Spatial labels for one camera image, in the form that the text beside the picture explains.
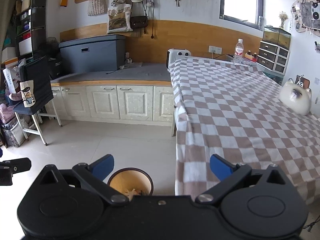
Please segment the dark brown shoulder bag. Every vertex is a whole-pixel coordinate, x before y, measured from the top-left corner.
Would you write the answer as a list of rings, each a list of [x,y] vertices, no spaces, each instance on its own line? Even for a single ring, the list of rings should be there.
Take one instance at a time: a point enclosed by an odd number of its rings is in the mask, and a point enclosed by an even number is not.
[[[140,2],[140,4],[143,7],[144,10],[144,15],[141,16],[130,16],[130,27],[135,30],[135,29],[146,29],[148,26],[148,16],[146,12],[146,8],[144,6],[144,2]]]

